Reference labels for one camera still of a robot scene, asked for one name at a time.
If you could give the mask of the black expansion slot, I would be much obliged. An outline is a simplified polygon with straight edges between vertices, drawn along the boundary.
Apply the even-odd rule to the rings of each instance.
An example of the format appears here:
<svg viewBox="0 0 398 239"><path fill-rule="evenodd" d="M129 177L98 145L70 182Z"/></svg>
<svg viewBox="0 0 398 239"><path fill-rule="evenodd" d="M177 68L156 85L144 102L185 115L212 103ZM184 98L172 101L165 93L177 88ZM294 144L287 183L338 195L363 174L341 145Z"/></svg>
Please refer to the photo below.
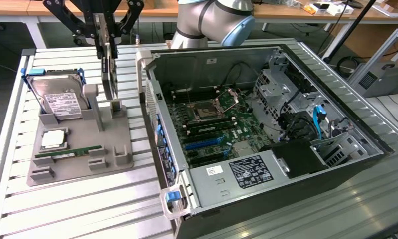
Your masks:
<svg viewBox="0 0 398 239"><path fill-rule="evenodd" d="M188 151L186 157L188 160L193 160L196 158L208 157L212 155L217 155L224 153L224 150L221 148L208 148L208 149L200 149L197 151Z"/></svg>
<svg viewBox="0 0 398 239"><path fill-rule="evenodd" d="M213 154L209 156L204 156L200 158L194 158L189 161L190 168L201 167L221 161L225 161L228 159L228 156L224 154Z"/></svg>
<svg viewBox="0 0 398 239"><path fill-rule="evenodd" d="M200 142L200 141L212 140L218 137L221 137L221 133L208 133L208 134L202 134L202 135L189 136L182 139L182 143L189 144L189 143L194 143L194 142Z"/></svg>

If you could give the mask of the blue expansion slot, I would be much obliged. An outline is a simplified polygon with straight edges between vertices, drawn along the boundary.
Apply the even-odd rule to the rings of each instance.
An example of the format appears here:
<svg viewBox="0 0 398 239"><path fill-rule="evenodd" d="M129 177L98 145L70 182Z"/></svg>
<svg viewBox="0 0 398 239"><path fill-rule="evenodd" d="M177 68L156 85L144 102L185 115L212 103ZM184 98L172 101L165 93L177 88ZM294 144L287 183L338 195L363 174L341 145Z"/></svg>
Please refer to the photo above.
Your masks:
<svg viewBox="0 0 398 239"><path fill-rule="evenodd" d="M216 146L216 145L220 145L222 143L222 141L224 141L224 138L220 137L220 138L216 138L216 139L212 139L212 140L208 140L208 141L192 143L192 144L185 146L185 150L186 151L197 150L200 148L205 148L205 147L209 147L209 146Z"/></svg>

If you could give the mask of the CPU socket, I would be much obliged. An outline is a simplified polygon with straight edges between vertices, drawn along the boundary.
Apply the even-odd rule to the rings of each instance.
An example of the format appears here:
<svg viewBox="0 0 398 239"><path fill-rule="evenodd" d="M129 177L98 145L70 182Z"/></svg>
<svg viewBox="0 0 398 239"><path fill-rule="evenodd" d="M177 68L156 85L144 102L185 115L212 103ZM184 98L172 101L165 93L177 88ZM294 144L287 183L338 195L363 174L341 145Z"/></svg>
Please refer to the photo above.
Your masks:
<svg viewBox="0 0 398 239"><path fill-rule="evenodd" d="M225 117L224 113L216 107L214 99L188 103L186 112L189 121L193 122L216 120Z"/></svg>

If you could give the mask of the grey power supply unit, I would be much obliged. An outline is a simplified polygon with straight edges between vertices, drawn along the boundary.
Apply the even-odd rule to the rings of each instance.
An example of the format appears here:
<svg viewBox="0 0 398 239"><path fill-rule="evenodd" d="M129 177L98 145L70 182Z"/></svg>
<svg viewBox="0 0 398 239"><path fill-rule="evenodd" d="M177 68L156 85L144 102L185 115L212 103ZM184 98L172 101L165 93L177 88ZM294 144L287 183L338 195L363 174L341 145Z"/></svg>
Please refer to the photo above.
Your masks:
<svg viewBox="0 0 398 239"><path fill-rule="evenodd" d="M286 184L289 167L267 150L189 170L198 206L226 205Z"/></svg>

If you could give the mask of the green RAM stick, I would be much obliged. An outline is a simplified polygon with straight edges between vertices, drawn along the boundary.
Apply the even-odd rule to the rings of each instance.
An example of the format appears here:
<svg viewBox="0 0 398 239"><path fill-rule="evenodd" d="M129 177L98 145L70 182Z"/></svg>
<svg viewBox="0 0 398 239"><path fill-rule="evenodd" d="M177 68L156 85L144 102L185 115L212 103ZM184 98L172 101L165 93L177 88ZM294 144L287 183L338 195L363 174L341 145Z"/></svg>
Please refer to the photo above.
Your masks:
<svg viewBox="0 0 398 239"><path fill-rule="evenodd" d="M84 147L77 149L68 149L64 151L36 154L34 158L49 157L49 156L53 157L53 156L60 156L66 154L69 154L70 156L84 156L89 154L90 150L96 150L96 149L105 149L105 148L101 145L97 145L97 146L90 146L90 147Z"/></svg>

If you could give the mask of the aluminium profile frame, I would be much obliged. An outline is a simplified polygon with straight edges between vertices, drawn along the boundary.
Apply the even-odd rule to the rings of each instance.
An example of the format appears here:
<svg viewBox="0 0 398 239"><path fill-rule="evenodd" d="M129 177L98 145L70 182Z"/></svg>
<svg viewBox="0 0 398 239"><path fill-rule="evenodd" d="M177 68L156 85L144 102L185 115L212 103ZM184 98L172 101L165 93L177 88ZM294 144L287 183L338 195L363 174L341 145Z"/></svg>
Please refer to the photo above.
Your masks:
<svg viewBox="0 0 398 239"><path fill-rule="evenodd" d="M391 33L391 35L387 37L386 41L383 42L383 44L381 45L381 47L378 48L378 50L375 51L374 55L370 57L370 59L367 60L365 65L362 67L358 67L354 70L353 74L349 77L350 86L355 86L358 84L361 79L367 74L373 65L377 64L379 62L379 60L382 60L383 56L389 56L389 49L394 46L397 41L398 41L398 29L395 29L394 32ZM398 61L398 50L397 50L397 53L391 54L391 56L393 56L391 61L397 62Z"/></svg>

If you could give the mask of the hard disk in blue carrier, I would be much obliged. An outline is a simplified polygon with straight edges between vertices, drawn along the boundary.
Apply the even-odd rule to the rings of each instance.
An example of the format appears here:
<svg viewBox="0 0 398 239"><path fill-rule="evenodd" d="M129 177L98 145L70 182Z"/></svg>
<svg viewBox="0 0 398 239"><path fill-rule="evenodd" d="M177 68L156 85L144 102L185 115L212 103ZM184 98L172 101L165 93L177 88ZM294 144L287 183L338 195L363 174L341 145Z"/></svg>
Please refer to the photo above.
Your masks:
<svg viewBox="0 0 398 239"><path fill-rule="evenodd" d="M58 120L81 118L89 109L82 95L84 70L22 69L21 78L40 103L41 113L53 114Z"/></svg>

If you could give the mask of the green motherboard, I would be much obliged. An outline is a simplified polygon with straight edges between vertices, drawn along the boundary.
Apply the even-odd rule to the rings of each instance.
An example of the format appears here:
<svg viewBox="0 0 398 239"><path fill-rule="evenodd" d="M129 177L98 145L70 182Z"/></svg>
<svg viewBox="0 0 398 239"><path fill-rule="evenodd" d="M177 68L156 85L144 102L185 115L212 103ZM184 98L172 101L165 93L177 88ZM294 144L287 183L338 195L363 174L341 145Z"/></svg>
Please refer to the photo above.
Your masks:
<svg viewBox="0 0 398 239"><path fill-rule="evenodd" d="M214 88L217 96L226 89L228 88L224 89ZM224 115L225 118L230 116L236 117L234 121L237 121L237 126L233 129L214 132L214 133L221 133L221 137L224 138L224 141L220 145L205 147L205 149L221 148L224 150L224 153L221 154L228 156L226 160L257 153L261 147L266 146L273 142L270 136L262 130L262 126L259 125L261 122L258 121L257 117L253 114L253 109L250 103L248 102L248 95L240 89L233 89L233 90L236 90L238 93L240 103L230 110L228 110L228 112L224 113ZM182 125L186 122L190 122L188 112L186 112L186 104L188 103L174 104L170 99L168 101L168 109L173 120L177 136L180 139L182 153L185 155L186 162L189 165L189 160L186 157L188 151L185 150L185 146L192 143L189 144L182 143L182 139L188 137L186 130L185 128L182 128Z"/></svg>

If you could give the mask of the metal disk bay bracket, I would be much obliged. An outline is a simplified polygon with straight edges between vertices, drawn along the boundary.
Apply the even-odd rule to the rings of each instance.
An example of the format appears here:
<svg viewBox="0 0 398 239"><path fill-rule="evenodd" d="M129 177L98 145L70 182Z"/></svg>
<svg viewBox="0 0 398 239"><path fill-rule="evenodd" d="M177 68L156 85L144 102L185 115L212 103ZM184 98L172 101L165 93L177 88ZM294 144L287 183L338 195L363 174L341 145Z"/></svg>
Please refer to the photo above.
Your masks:
<svg viewBox="0 0 398 239"><path fill-rule="evenodd" d="M314 140L311 145L329 167L367 156L366 150L347 132L329 139Z"/></svg>

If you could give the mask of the graphics card with black fan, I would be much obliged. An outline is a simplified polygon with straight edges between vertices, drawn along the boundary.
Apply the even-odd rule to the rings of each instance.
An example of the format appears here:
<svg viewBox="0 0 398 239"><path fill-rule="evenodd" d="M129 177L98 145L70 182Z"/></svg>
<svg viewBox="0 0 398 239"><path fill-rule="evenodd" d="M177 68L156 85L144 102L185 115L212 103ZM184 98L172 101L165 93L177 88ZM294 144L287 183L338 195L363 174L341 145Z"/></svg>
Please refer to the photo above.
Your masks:
<svg viewBox="0 0 398 239"><path fill-rule="evenodd" d="M97 56L101 59L101 78L104 92L108 100L117 99L117 73L116 73L116 58L117 48L114 42L114 34L109 32L110 25L104 13L96 13L94 25L97 32L98 48Z"/></svg>

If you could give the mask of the grey computer tower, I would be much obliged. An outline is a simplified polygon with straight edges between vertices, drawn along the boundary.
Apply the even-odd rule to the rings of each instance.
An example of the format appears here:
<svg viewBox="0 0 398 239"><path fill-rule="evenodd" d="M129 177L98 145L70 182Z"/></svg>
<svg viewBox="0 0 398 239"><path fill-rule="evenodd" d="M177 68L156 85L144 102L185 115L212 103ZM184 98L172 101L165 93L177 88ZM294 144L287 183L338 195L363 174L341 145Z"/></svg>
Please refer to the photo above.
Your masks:
<svg viewBox="0 0 398 239"><path fill-rule="evenodd" d="M363 77L357 79L357 71L361 70L365 65L366 63L361 63L347 78L347 82L354 91L359 93L363 98L393 94L398 87L398 63L393 61L374 63Z"/></svg>

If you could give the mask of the black and white box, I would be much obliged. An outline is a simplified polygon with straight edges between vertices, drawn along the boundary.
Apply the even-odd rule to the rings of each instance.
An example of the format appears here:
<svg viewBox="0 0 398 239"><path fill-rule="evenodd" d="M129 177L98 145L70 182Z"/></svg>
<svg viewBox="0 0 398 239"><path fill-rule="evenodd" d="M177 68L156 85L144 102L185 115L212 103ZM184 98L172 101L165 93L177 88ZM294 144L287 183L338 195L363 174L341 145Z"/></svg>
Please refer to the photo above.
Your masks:
<svg viewBox="0 0 398 239"><path fill-rule="evenodd" d="M325 14L329 6L330 5L326 3L311 3L311 4L309 4L310 13L311 14Z"/></svg>

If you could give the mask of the black office chair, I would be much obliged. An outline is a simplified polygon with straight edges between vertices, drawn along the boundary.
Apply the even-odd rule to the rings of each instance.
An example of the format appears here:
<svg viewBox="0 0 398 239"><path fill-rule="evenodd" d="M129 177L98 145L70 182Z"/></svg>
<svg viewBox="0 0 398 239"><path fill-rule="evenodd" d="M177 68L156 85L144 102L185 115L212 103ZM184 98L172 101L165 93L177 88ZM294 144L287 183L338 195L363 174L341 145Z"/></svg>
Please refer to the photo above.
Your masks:
<svg viewBox="0 0 398 239"><path fill-rule="evenodd" d="M89 37L85 38L86 36L80 33L81 28L86 29L86 23L78 22L78 23L73 23L73 25L78 28L78 30L73 29L74 31L72 33L72 38L73 38L74 44L77 46L92 46L92 45L94 45L93 39L90 39ZM108 30L106 23L104 23L104 24L94 23L94 27L97 28L97 32L100 32L101 28L104 28L102 30ZM138 38L140 26L137 24L134 24L130 32L124 31L121 34L128 35L128 38L130 38L130 40L133 40L132 38ZM114 45L122 44L122 37L116 37L113 43L114 43Z"/></svg>

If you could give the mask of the metal socket cover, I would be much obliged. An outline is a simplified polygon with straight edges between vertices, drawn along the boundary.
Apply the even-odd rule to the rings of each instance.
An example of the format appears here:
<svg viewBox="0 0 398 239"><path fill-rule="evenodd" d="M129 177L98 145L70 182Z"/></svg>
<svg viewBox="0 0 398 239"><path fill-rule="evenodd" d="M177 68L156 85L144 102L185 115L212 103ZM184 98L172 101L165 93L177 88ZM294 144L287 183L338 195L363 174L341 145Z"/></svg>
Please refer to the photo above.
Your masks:
<svg viewBox="0 0 398 239"><path fill-rule="evenodd" d="M220 113L226 113L240 103L240 96L236 90L228 88L214 99L213 105Z"/></svg>

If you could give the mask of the black plastic shroud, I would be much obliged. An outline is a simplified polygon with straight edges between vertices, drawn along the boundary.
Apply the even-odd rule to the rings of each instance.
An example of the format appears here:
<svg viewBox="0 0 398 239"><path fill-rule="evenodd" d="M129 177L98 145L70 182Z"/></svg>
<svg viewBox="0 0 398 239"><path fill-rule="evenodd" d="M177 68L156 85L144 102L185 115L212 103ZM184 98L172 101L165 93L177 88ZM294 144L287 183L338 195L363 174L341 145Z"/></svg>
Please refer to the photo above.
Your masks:
<svg viewBox="0 0 398 239"><path fill-rule="evenodd" d="M329 168L306 139L274 143L270 145L270 150L275 158L282 160L283 167L289 169L286 172L289 178L313 174Z"/></svg>

